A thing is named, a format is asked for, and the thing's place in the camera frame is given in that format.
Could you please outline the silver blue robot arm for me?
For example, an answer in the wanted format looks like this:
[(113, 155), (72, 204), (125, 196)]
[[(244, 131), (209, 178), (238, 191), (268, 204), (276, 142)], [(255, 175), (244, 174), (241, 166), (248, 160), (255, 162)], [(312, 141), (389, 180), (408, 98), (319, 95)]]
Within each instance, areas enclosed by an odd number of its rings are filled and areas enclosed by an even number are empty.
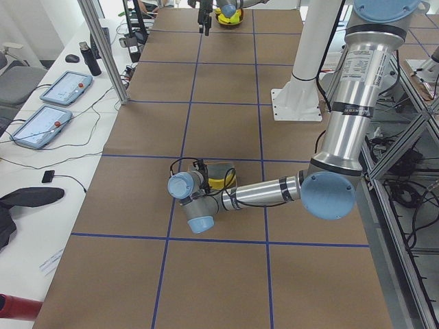
[(198, 25), (199, 32), (209, 35), (212, 26), (211, 13), (215, 13), (216, 21), (223, 26), (240, 24), (244, 19), (244, 8), (249, 8), (267, 1), (216, 1), (217, 8), (213, 9), (213, 1), (199, 1)]
[[(318, 2), (311, 2), (291, 79), (272, 91), (275, 119), (318, 118), (316, 80), (342, 5), (341, 1), (327, 1), (326, 12), (321, 12)], [(345, 217), (355, 205), (355, 189), (362, 174), (359, 153), (387, 65), (392, 53), (405, 42), (411, 19), (422, 6), (422, 1), (354, 2), (328, 125), (321, 149), (307, 170), (237, 186), (235, 170), (229, 169), (223, 173), (219, 188), (209, 183), (208, 168), (200, 159), (193, 160), (190, 171), (171, 173), (167, 189), (184, 210), (191, 230), (198, 234), (212, 228), (214, 216), (223, 210), (275, 207), (296, 200), (315, 217)]]

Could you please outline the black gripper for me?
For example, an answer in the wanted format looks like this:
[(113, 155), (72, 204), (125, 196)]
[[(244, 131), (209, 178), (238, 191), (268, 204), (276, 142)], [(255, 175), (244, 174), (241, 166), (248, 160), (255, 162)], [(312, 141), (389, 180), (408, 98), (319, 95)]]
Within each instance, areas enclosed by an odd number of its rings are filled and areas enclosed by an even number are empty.
[(205, 36), (209, 36), (211, 29), (210, 14), (213, 11), (213, 0), (199, 0), (200, 7), (198, 10), (199, 32)]

